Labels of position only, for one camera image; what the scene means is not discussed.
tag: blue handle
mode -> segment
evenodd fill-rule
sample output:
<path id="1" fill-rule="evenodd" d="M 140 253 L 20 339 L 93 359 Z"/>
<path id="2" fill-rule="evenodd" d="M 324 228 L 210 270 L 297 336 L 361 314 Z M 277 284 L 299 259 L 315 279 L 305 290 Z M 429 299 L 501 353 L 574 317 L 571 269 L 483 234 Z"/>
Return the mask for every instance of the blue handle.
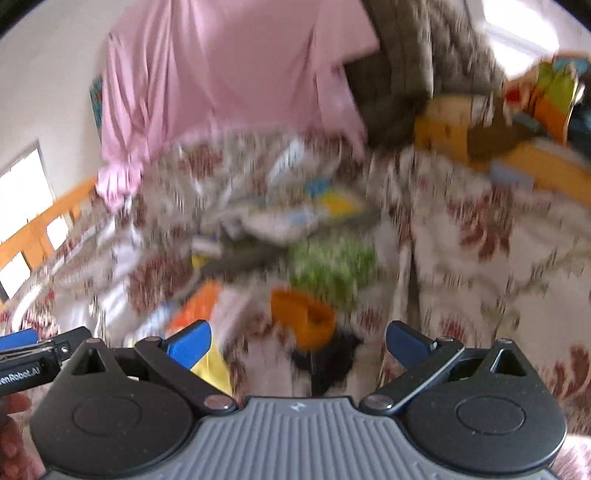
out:
<path id="1" fill-rule="evenodd" d="M 0 351 L 35 345 L 38 340 L 39 338 L 35 330 L 21 330 L 20 332 L 0 337 Z"/>
<path id="2" fill-rule="evenodd" d="M 168 339 L 167 353 L 190 370 L 205 356 L 211 345 L 211 327 L 207 322 L 196 322 Z"/>
<path id="3" fill-rule="evenodd" d="M 386 348 L 403 367 L 410 369 L 427 359 L 434 342 L 402 322 L 392 322 L 386 330 Z"/>

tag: gray gripper base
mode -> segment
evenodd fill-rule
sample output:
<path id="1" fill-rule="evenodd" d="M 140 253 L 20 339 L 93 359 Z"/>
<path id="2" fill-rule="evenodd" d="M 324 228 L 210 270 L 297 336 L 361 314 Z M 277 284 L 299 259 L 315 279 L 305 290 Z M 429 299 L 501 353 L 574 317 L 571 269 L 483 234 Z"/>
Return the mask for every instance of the gray gripper base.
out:
<path id="1" fill-rule="evenodd" d="M 50 472 L 46 480 L 73 480 Z M 345 398 L 253 398 L 202 422 L 173 457 L 133 480 L 467 480 L 414 449 L 393 420 Z M 556 480 L 540 471 L 514 480 Z"/>

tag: red object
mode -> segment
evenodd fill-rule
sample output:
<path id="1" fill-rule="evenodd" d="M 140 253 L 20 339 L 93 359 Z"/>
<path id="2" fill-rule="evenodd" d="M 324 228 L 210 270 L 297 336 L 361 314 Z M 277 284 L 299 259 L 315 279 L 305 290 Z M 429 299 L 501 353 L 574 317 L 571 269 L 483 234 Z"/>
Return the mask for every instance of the red object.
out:
<path id="1" fill-rule="evenodd" d="M 519 87 L 507 90 L 505 100 L 509 103 L 521 103 L 521 89 Z"/>

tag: pink cloth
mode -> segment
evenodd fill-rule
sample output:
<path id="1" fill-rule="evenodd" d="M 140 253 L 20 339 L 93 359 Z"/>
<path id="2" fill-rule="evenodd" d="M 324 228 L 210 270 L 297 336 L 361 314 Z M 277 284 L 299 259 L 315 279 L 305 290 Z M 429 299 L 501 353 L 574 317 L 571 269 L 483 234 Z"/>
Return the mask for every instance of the pink cloth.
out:
<path id="1" fill-rule="evenodd" d="M 322 130 L 363 152 L 343 63 L 379 47 L 359 0 L 139 0 L 109 37 L 97 191 L 111 208 L 174 142 Z"/>

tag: orange cup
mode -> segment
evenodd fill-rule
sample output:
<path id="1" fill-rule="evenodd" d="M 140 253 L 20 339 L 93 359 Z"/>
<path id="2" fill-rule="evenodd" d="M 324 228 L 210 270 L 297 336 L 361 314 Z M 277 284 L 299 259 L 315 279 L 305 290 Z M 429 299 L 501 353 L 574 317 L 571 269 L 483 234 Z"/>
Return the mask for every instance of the orange cup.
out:
<path id="1" fill-rule="evenodd" d="M 303 293 L 273 291 L 271 314 L 275 322 L 293 330 L 297 348 L 301 351 L 320 350 L 335 334 L 335 311 Z"/>

